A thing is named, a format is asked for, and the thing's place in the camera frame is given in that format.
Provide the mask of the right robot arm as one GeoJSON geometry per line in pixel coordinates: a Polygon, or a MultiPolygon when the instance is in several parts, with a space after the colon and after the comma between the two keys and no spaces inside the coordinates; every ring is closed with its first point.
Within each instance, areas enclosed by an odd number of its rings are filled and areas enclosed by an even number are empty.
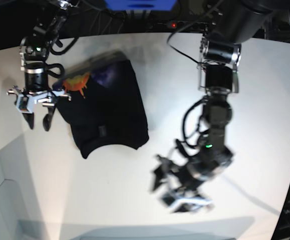
{"type": "Polygon", "coordinates": [[[21,71],[24,72],[25,86],[23,89],[13,86],[7,91],[15,95],[15,107],[23,115],[30,129],[34,128],[34,106],[42,104],[48,112],[43,118],[43,127],[49,131],[56,110],[58,99],[70,100],[70,94],[60,87],[51,87],[49,77],[61,79],[65,69],[60,63],[48,64],[50,54],[61,56],[77,41],[77,38],[62,51],[55,51],[53,46],[63,47],[59,40],[60,30],[68,20],[69,9],[77,8],[77,0],[50,0],[38,18],[33,33],[22,39],[19,48],[21,71]]]}

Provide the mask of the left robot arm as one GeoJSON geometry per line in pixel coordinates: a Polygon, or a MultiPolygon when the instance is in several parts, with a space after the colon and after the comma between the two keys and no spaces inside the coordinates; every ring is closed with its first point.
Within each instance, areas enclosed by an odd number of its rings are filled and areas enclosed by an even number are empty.
{"type": "Polygon", "coordinates": [[[186,160],[178,165],[171,156],[157,156],[159,167],[154,171],[153,189],[166,185],[162,201],[175,213],[196,212],[210,207],[212,201],[199,192],[199,187],[222,173],[232,162],[233,154],[225,145],[226,126],[232,119],[232,108],[227,101],[230,94],[239,92],[238,66],[241,44],[251,38],[274,7],[267,0],[222,0],[210,7],[203,16],[216,12],[220,19],[201,39],[197,61],[199,86],[205,95],[191,110],[202,108],[196,127],[195,144],[188,142],[186,120],[182,119],[182,139],[175,141],[177,150],[186,160]]]}

